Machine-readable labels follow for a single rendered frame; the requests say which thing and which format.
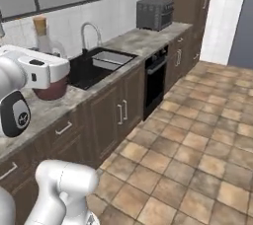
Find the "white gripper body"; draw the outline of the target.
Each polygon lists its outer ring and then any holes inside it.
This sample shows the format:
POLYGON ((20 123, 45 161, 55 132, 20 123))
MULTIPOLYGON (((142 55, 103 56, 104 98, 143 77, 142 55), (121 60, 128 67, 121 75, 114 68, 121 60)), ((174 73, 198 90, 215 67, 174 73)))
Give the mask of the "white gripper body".
POLYGON ((67 59, 51 56, 49 58, 49 74, 51 88, 65 88, 67 75, 70 72, 70 63, 67 59))

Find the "glass bottle with cork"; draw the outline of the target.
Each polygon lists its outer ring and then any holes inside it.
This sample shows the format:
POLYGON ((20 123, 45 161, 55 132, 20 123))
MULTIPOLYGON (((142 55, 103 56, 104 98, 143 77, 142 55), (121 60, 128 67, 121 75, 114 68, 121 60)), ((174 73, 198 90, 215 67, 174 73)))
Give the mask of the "glass bottle with cork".
POLYGON ((57 40, 52 40, 49 35, 49 27, 47 25, 46 17, 33 17, 33 22, 36 32, 38 51, 56 57, 65 58, 66 52, 63 44, 57 40))

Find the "reddish brown bowl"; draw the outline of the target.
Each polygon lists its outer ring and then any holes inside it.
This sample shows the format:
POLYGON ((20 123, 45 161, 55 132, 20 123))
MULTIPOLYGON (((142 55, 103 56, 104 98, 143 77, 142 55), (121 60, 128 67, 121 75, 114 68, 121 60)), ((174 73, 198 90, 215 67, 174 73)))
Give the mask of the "reddish brown bowl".
POLYGON ((66 93, 67 89, 67 77, 61 80, 51 83, 47 89, 34 89, 37 97, 44 101, 53 101, 60 99, 66 93))

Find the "black sink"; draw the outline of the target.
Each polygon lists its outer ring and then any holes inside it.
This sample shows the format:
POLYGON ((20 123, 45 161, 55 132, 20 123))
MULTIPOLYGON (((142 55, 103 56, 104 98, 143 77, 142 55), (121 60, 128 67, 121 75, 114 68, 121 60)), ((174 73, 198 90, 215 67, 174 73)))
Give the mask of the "black sink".
POLYGON ((80 55, 69 60, 68 84, 88 90, 135 58, 135 54, 104 47, 83 49, 80 55))

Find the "silver curved tap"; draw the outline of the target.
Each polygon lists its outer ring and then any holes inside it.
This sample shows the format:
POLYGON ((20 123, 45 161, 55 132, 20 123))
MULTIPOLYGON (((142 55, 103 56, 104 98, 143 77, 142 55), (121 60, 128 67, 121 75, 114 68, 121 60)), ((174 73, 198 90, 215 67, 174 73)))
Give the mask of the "silver curved tap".
POLYGON ((86 53, 88 52, 90 49, 87 48, 87 36, 89 35, 88 33, 88 27, 93 28, 96 35, 97 35, 97 47, 100 47, 102 45, 102 35, 101 32, 99 30, 99 28, 91 22, 85 22, 84 24, 82 24, 81 26, 81 41, 82 41, 82 53, 86 53))

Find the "brown drawer front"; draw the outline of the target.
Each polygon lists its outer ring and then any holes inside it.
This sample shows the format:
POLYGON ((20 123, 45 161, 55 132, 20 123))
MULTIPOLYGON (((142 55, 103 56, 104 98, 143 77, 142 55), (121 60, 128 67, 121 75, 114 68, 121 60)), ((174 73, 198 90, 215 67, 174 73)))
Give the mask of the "brown drawer front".
POLYGON ((38 152, 35 149, 24 149, 0 163, 0 175, 3 175, 12 168, 12 162, 18 165, 13 173, 0 181, 3 187, 10 193, 17 192, 20 188, 33 185, 35 182, 35 168, 38 164, 38 152))
POLYGON ((46 129, 44 135, 46 147, 53 150, 65 146, 74 136, 82 131, 83 127, 84 125, 80 119, 78 110, 65 113, 46 129), (65 127, 68 121, 72 123, 72 127, 61 135, 56 135, 55 131, 65 127))

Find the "brown cupboard door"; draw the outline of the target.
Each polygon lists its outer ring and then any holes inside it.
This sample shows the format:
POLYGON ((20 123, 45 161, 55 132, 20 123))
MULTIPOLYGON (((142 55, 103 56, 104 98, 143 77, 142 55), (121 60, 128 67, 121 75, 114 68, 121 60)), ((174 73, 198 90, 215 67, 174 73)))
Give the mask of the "brown cupboard door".
POLYGON ((127 100, 125 134, 129 134, 141 121, 143 108, 144 70, 141 66, 132 69, 124 78, 124 97, 127 100))
POLYGON ((94 164, 99 167, 118 143, 122 125, 118 125, 122 89, 119 82, 110 85, 95 95, 89 102, 90 134, 94 147, 94 164))

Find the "black built-in oven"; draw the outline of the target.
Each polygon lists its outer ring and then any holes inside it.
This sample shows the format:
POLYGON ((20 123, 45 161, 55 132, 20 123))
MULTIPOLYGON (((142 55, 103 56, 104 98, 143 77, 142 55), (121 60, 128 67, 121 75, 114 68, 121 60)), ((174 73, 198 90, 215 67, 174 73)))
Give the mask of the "black built-in oven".
POLYGON ((152 75, 147 74, 147 68, 155 67, 164 59, 168 61, 167 55, 168 46, 165 45, 145 61, 143 119, 147 119, 163 99, 167 63, 152 75))

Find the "dark grey toaster oven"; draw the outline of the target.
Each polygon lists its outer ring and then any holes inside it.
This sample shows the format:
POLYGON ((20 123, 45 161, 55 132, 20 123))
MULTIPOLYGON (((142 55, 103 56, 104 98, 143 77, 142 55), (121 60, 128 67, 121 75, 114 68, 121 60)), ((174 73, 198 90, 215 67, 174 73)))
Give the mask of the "dark grey toaster oven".
POLYGON ((173 0, 139 0, 136 2, 136 26, 159 32, 172 24, 173 12, 173 0))

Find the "brown base cupboard run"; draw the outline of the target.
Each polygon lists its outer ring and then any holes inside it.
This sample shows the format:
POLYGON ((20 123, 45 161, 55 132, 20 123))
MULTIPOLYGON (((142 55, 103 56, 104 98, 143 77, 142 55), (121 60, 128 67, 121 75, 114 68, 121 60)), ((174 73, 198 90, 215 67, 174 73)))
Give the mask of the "brown base cupboard run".
POLYGON ((169 43, 165 92, 198 63, 203 35, 203 30, 189 28, 169 43))

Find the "tall brown cupboard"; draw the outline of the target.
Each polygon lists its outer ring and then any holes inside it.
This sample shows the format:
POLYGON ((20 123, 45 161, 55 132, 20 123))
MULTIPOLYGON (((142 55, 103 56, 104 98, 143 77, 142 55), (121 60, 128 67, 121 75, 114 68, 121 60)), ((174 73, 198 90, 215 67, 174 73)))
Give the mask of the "tall brown cupboard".
POLYGON ((175 22, 192 24, 186 68, 191 70, 199 61, 206 28, 210 0, 173 0, 175 22))

